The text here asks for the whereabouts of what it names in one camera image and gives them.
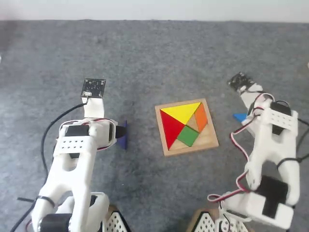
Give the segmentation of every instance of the green square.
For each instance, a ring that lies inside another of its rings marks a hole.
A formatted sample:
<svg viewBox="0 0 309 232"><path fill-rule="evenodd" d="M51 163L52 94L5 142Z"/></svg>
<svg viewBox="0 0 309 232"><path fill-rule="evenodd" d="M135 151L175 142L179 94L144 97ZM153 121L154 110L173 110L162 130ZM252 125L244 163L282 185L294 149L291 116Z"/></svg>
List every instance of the green square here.
<svg viewBox="0 0 309 232"><path fill-rule="evenodd" d="M192 146L194 143L195 139L198 137L198 132L195 130L191 129L188 126L185 126L183 130L180 132L178 135L177 139L182 141L184 144L187 146Z"/></svg>

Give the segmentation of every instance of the tangram puzzle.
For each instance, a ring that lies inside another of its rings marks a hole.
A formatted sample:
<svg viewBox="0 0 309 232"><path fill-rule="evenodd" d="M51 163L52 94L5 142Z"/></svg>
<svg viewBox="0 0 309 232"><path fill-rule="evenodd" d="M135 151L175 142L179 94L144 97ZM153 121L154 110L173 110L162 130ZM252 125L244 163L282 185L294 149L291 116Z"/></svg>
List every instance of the tangram puzzle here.
<svg viewBox="0 0 309 232"><path fill-rule="evenodd" d="M165 156L219 145L205 99L157 105L155 112Z"/></svg>

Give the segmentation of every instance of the red triangle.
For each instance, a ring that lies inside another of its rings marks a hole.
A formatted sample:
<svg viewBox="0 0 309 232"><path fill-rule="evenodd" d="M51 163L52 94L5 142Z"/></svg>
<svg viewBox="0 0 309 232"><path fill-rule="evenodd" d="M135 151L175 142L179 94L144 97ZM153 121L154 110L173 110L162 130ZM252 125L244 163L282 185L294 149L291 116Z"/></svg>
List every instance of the red triangle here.
<svg viewBox="0 0 309 232"><path fill-rule="evenodd" d="M172 116L169 116L167 113L160 110L163 128L164 128L164 134L166 143L168 145L168 149L174 141L177 139L177 136L184 128L184 124L180 121L174 119Z"/></svg>

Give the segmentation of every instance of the white perforated base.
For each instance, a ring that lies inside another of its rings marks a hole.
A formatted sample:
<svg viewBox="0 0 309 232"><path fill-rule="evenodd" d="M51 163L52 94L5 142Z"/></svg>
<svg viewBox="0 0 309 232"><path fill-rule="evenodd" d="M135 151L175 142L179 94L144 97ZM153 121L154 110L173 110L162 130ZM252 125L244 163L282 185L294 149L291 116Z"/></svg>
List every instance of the white perforated base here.
<svg viewBox="0 0 309 232"><path fill-rule="evenodd" d="M127 232L118 212L113 212L107 222L106 232Z"/></svg>
<svg viewBox="0 0 309 232"><path fill-rule="evenodd" d="M232 218L229 218L231 226L229 232L249 232L246 226L240 222L236 221ZM219 228L216 228L216 225L220 225L221 223L221 231L228 232L228 221L226 219L218 219L216 223L212 220L209 213L203 213L199 222L197 222L197 226L194 232L217 232L220 231Z"/></svg>
<svg viewBox="0 0 309 232"><path fill-rule="evenodd" d="M232 218L229 218L229 221L231 223L229 232L249 232L242 222L233 220ZM222 220L221 230L222 232L228 232L228 221L226 219Z"/></svg>
<svg viewBox="0 0 309 232"><path fill-rule="evenodd" d="M209 213L203 213L194 232L214 232L215 224Z"/></svg>

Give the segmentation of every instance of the yellow triangle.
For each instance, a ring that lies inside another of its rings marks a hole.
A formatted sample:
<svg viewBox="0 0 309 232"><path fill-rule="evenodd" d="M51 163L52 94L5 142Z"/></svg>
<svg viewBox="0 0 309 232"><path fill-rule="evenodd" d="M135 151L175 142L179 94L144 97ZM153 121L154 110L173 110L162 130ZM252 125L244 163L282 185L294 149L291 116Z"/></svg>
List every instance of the yellow triangle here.
<svg viewBox="0 0 309 232"><path fill-rule="evenodd" d="M174 119L180 121L183 124L187 124L191 116L197 110L200 102L187 104L187 105L178 105L169 108L161 109L163 112L172 116Z"/></svg>

